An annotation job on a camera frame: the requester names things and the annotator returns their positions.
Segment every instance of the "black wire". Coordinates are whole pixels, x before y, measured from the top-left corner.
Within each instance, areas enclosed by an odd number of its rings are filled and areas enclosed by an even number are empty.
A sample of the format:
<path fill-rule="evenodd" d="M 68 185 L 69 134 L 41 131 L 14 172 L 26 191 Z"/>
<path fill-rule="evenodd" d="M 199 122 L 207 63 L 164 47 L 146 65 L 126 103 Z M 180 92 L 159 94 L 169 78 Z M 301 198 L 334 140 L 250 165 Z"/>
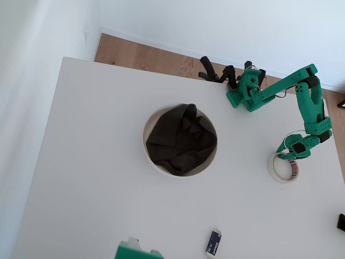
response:
<path fill-rule="evenodd" d="M 285 96 L 286 96 L 286 90 L 285 90 L 285 94 L 284 94 L 284 96 L 278 96 L 278 95 L 274 95 L 275 97 L 278 97 L 278 98 L 284 98 Z"/>

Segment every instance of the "cable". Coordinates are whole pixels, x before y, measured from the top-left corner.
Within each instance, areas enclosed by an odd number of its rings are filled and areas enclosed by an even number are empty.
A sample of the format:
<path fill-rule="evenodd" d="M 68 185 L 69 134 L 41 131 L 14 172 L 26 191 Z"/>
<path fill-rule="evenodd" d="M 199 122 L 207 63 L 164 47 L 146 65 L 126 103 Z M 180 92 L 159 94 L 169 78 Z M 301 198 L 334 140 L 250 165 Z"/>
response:
<path fill-rule="evenodd" d="M 284 94 L 284 96 L 278 96 L 278 95 L 274 95 L 275 97 L 278 97 L 278 98 L 284 98 L 285 96 L 286 96 L 286 93 L 287 93 L 287 90 L 285 90 L 285 94 Z"/>
<path fill-rule="evenodd" d="M 251 65 L 251 66 L 247 67 L 247 68 L 245 69 L 245 71 L 246 71 L 247 69 L 259 70 L 259 69 L 258 69 L 256 66 L 254 66 L 254 65 Z"/>
<path fill-rule="evenodd" d="M 258 92 L 260 92 L 261 91 L 260 87 L 258 85 L 254 85 L 254 87 L 255 86 L 258 88 Z"/>
<path fill-rule="evenodd" d="M 287 134 L 286 137 L 284 138 L 284 147 L 285 147 L 285 149 L 289 149 L 289 148 L 287 148 L 286 145 L 285 145 L 285 140 L 286 140 L 286 138 L 287 138 L 288 136 L 290 136 L 292 133 L 296 133 L 296 132 L 305 132 L 305 130 L 304 130 L 304 129 L 300 129 L 300 130 L 298 130 L 298 131 L 293 131 L 293 132 L 290 132 L 289 134 Z"/>

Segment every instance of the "white bowl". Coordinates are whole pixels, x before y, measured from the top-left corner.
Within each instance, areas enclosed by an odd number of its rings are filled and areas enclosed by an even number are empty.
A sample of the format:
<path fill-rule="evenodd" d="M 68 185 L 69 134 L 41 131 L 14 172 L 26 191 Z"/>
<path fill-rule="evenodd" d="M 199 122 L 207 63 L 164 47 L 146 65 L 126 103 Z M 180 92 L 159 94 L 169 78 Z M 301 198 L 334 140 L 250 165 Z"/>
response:
<path fill-rule="evenodd" d="M 149 156 L 149 153 L 147 151 L 147 147 L 146 147 L 146 141 L 149 138 L 153 128 L 155 127 L 157 121 L 159 120 L 159 118 L 165 114 L 166 112 L 171 111 L 172 109 L 176 108 L 177 106 L 180 106 L 182 104 L 170 104 L 167 106 L 164 106 L 160 109 L 158 109 L 157 111 L 155 111 L 150 118 L 147 120 L 144 130 L 143 130 L 143 134 L 142 134 L 142 140 L 143 140 L 143 145 L 145 148 L 145 152 L 147 155 L 147 158 L 149 160 L 149 162 L 162 174 L 164 175 L 168 175 L 168 176 L 172 176 L 172 177 L 176 177 L 176 178 L 186 178 L 186 177 L 192 177 L 195 176 L 197 174 L 200 174 L 202 171 L 204 171 L 212 162 L 212 160 L 215 158 L 216 155 L 216 151 L 217 151 L 217 145 L 215 146 L 214 150 L 212 151 L 212 153 L 209 155 L 209 157 L 199 166 L 197 166 L 196 168 L 188 171 L 187 173 L 185 173 L 183 176 L 177 176 L 177 175 L 173 175 L 170 172 L 168 172 L 168 170 L 166 170 L 163 166 L 157 166 L 155 165 Z M 212 122 L 210 121 L 210 119 L 200 110 L 197 110 L 196 113 L 197 117 L 202 116 L 204 117 L 213 127 Z"/>

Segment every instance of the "masking tape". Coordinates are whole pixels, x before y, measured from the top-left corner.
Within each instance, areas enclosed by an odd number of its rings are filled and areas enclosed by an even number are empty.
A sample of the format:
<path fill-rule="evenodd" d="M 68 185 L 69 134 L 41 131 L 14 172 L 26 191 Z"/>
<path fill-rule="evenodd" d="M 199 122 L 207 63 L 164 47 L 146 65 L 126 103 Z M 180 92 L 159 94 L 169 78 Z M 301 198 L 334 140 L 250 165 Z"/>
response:
<path fill-rule="evenodd" d="M 298 164 L 295 160 L 291 160 L 291 159 L 288 160 L 290 165 L 291 165 L 291 169 L 292 169 L 292 175 L 288 180 L 285 180 L 282 177 L 280 177 L 279 174 L 277 173 L 277 171 L 275 170 L 274 159 L 280 154 L 285 155 L 286 153 L 285 152 L 279 152 L 279 153 L 275 153 L 275 154 L 270 156 L 268 163 L 267 163 L 268 172 L 270 173 L 271 177 L 273 179 L 275 179 L 275 181 L 277 181 L 277 182 L 290 183 L 290 182 L 295 181 L 299 175 Z"/>

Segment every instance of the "black object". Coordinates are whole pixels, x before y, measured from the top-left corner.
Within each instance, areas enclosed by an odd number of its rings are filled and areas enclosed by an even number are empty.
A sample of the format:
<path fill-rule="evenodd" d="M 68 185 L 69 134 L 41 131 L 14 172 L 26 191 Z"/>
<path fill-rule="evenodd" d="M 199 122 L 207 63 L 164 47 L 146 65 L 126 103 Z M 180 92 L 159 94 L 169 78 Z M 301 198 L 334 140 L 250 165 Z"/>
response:
<path fill-rule="evenodd" d="M 345 231 L 345 216 L 344 214 L 339 215 L 338 226 L 337 228 Z"/>
<path fill-rule="evenodd" d="M 296 151 L 297 154 L 302 153 L 306 150 L 306 147 L 301 142 L 296 143 L 292 147 Z"/>
<path fill-rule="evenodd" d="M 263 83 L 264 78 L 265 78 L 265 76 L 266 76 L 266 70 L 260 69 L 260 71 L 261 71 L 261 74 L 258 76 L 258 79 L 259 79 L 258 86 L 259 86 L 260 89 L 261 89 L 261 84 Z"/>
<path fill-rule="evenodd" d="M 318 135 L 318 137 L 320 139 L 320 143 L 325 142 L 327 139 L 330 138 L 329 131 L 325 131 L 325 132 L 321 133 L 320 135 Z"/>
<path fill-rule="evenodd" d="M 204 56 L 200 59 L 200 62 L 203 64 L 206 72 L 199 72 L 199 77 L 205 79 L 206 81 L 211 81 L 215 83 L 223 83 L 225 80 L 229 80 L 227 83 L 227 86 L 230 91 L 236 91 L 237 90 L 237 83 L 236 83 L 236 72 L 235 68 L 230 65 L 226 66 L 223 70 L 223 74 L 221 77 L 219 77 L 212 66 L 212 63 L 210 62 L 209 58 Z"/>
<path fill-rule="evenodd" d="M 213 126 L 196 113 L 195 104 L 183 104 L 163 114 L 146 142 L 152 162 L 173 175 L 201 165 L 217 144 Z"/>
<path fill-rule="evenodd" d="M 213 66 L 208 57 L 204 56 L 200 59 L 201 64 L 203 64 L 207 74 L 199 72 L 199 77 L 207 81 L 215 81 L 219 79 L 219 76 L 215 73 Z"/>
<path fill-rule="evenodd" d="M 339 108 L 345 109 L 345 100 L 337 105 Z"/>
<path fill-rule="evenodd" d="M 207 253 L 210 253 L 213 256 L 216 255 L 221 237 L 222 235 L 220 233 L 212 231 L 209 244 L 207 245 L 207 248 L 206 248 Z"/>
<path fill-rule="evenodd" d="M 247 61 L 246 63 L 244 63 L 244 70 L 246 70 L 248 67 L 252 66 L 253 63 L 251 61 Z"/>
<path fill-rule="evenodd" d="M 301 83 L 301 82 L 307 83 L 309 89 L 313 88 L 314 86 L 318 86 L 319 83 L 320 83 L 318 77 L 316 75 L 314 75 L 314 74 L 312 74 L 309 77 L 299 81 L 298 84 Z"/>

